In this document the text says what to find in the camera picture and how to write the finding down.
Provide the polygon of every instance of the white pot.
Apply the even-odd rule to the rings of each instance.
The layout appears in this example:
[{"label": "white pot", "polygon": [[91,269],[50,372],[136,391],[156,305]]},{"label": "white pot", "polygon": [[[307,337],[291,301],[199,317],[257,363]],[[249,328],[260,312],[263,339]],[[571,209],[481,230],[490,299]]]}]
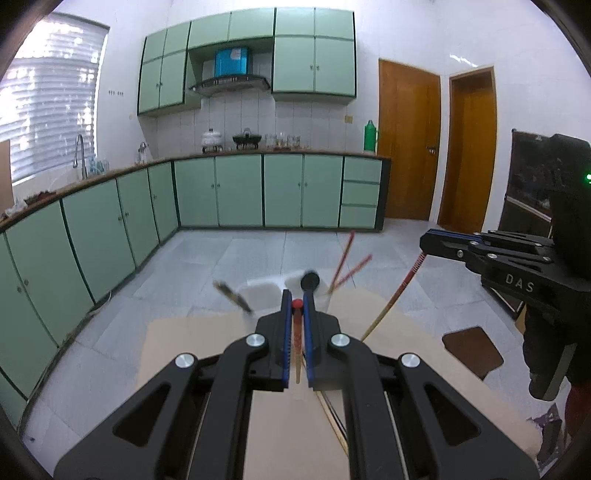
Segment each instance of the white pot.
[{"label": "white pot", "polygon": [[202,147],[215,147],[222,144],[222,134],[216,132],[213,128],[209,129],[209,132],[205,132],[201,137]]}]

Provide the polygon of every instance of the wooden stick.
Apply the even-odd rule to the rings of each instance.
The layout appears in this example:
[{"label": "wooden stick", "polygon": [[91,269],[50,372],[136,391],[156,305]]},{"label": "wooden stick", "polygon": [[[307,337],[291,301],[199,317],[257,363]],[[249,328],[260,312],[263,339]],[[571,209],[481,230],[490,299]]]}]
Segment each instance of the wooden stick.
[{"label": "wooden stick", "polygon": [[384,319],[384,317],[386,316],[386,314],[394,306],[394,304],[396,303],[396,301],[400,298],[400,295],[402,295],[402,292],[404,290],[406,290],[406,287],[408,287],[408,284],[413,279],[413,277],[417,273],[417,270],[423,264],[423,262],[424,262],[424,260],[425,260],[426,257],[427,257],[427,254],[425,254],[424,252],[421,252],[421,254],[417,258],[417,261],[414,263],[413,267],[407,273],[407,276],[404,277],[404,280],[402,281],[402,283],[398,287],[398,290],[396,290],[396,292],[394,293],[394,295],[392,295],[392,298],[386,304],[386,306],[384,307],[384,309],[380,312],[380,314],[378,315],[378,318],[376,318],[373,321],[373,323],[369,326],[369,328],[365,331],[365,333],[361,337],[361,341],[362,342],[365,341],[365,339],[369,336],[369,334],[375,330],[375,328],[378,326],[378,324]]},{"label": "wooden stick", "polygon": [[351,231],[349,234],[349,240],[347,241],[347,246],[345,247],[345,251],[343,251],[343,256],[340,257],[339,266],[336,269],[335,276],[333,277],[332,282],[330,282],[329,292],[335,289],[335,283],[339,278],[340,271],[343,269],[343,265],[345,264],[345,260],[347,260],[347,256],[349,255],[349,250],[351,250],[351,245],[353,245],[353,239],[355,238],[355,231]]},{"label": "wooden stick", "polygon": [[333,287],[332,289],[329,288],[327,294],[330,295],[333,293],[337,288],[343,285],[348,279],[350,279],[353,275],[355,275],[359,270],[361,270],[365,265],[371,262],[371,259],[374,256],[369,254],[365,257],[361,262],[357,264],[357,266],[353,267],[349,273],[347,273],[343,278],[341,278]]}]

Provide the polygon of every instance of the window blind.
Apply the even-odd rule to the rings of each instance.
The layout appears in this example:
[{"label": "window blind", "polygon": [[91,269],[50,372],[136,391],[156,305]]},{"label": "window blind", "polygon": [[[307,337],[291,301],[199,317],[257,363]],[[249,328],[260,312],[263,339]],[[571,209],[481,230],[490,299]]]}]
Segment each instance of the window blind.
[{"label": "window blind", "polygon": [[71,163],[76,137],[95,150],[95,94],[108,29],[50,14],[33,28],[0,82],[0,141],[12,182]]}]

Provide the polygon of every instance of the green cabinet door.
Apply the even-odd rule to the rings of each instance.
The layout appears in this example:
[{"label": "green cabinet door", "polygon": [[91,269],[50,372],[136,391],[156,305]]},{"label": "green cabinet door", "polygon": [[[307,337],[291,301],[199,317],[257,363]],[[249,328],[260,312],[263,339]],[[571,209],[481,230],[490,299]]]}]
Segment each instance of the green cabinet door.
[{"label": "green cabinet door", "polygon": [[317,93],[355,95],[355,42],[316,39]]},{"label": "green cabinet door", "polygon": [[115,180],[63,199],[66,222],[82,273],[96,301],[134,269]]},{"label": "green cabinet door", "polygon": [[148,168],[152,207],[160,241],[164,241],[178,228],[177,206],[174,201],[173,173],[170,163]]},{"label": "green cabinet door", "polygon": [[313,8],[278,8],[275,35],[314,36]]},{"label": "green cabinet door", "polygon": [[144,63],[139,74],[138,113],[158,108],[160,104],[160,70],[162,59]]},{"label": "green cabinet door", "polygon": [[31,302],[62,343],[94,304],[72,253],[60,202],[21,220],[6,236]]},{"label": "green cabinet door", "polygon": [[0,305],[0,367],[28,397],[57,346],[27,297],[4,235],[0,235]]},{"label": "green cabinet door", "polygon": [[182,226],[217,226],[213,158],[174,163],[178,212]]},{"label": "green cabinet door", "polygon": [[202,17],[191,22],[189,48],[228,41],[230,12]]},{"label": "green cabinet door", "polygon": [[166,30],[152,33],[146,37],[144,44],[143,62],[157,59],[164,55],[164,42],[166,40]]},{"label": "green cabinet door", "polygon": [[274,20],[274,8],[251,8],[232,12],[228,40],[272,37]]},{"label": "green cabinet door", "polygon": [[353,12],[333,8],[316,8],[315,35],[353,40]]},{"label": "green cabinet door", "polygon": [[314,91],[314,38],[275,37],[274,92]]},{"label": "green cabinet door", "polygon": [[164,42],[164,55],[169,55],[178,51],[185,51],[187,49],[187,41],[189,40],[189,28],[191,22],[181,23],[170,27],[166,31],[166,41]]},{"label": "green cabinet door", "polygon": [[339,226],[340,184],[343,157],[304,156],[303,226],[334,228]]},{"label": "green cabinet door", "polygon": [[265,226],[301,226],[303,155],[265,155]]},{"label": "green cabinet door", "polygon": [[260,155],[216,157],[221,226],[262,226]]},{"label": "green cabinet door", "polygon": [[127,238],[135,265],[139,267],[158,245],[158,233],[150,201],[148,171],[135,171],[119,177],[117,185]]},{"label": "green cabinet door", "polygon": [[16,428],[21,420],[22,412],[25,411],[27,402],[3,375],[0,375],[0,406],[2,406],[12,426]]},{"label": "green cabinet door", "polygon": [[187,52],[180,51],[162,59],[160,107],[183,103],[186,58]]}]

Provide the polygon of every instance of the green thermos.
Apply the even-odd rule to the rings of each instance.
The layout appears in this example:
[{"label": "green thermos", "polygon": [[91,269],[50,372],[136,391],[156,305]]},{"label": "green thermos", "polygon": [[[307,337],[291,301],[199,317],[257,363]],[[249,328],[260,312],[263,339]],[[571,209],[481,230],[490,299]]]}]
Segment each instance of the green thermos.
[{"label": "green thermos", "polygon": [[374,123],[370,120],[365,125],[363,134],[363,149],[365,151],[375,152],[375,143],[378,137],[378,129],[375,128]]}]

